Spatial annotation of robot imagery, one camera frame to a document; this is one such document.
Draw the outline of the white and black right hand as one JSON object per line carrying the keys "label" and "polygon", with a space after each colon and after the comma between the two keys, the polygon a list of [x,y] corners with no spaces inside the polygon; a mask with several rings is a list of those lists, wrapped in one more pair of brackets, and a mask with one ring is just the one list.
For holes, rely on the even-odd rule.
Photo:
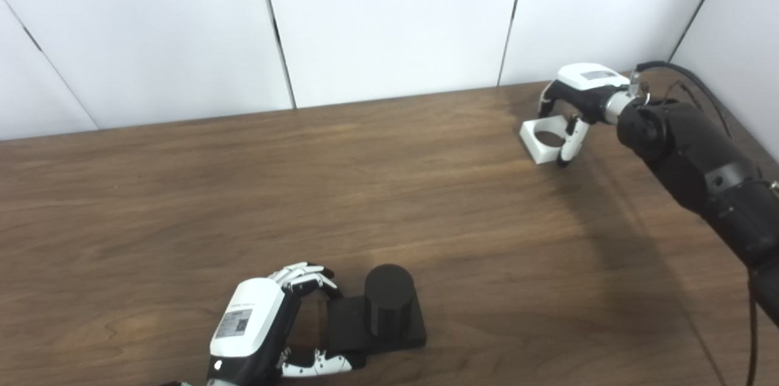
{"label": "white and black right hand", "polygon": [[621,112],[637,95],[626,76],[596,63],[565,65],[542,90],[538,117],[548,117],[558,101],[576,109],[567,120],[557,165],[567,167],[582,147],[590,127],[598,123],[616,125]]}

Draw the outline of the white and black left hand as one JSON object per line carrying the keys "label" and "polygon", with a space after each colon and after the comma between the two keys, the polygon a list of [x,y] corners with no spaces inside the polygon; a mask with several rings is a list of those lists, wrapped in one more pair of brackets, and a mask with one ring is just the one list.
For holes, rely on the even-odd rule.
{"label": "white and black left hand", "polygon": [[207,385],[276,385],[285,378],[324,377],[366,367],[356,353],[287,345],[302,299],[319,290],[329,300],[343,294],[334,272],[301,262],[237,285],[209,344]]}

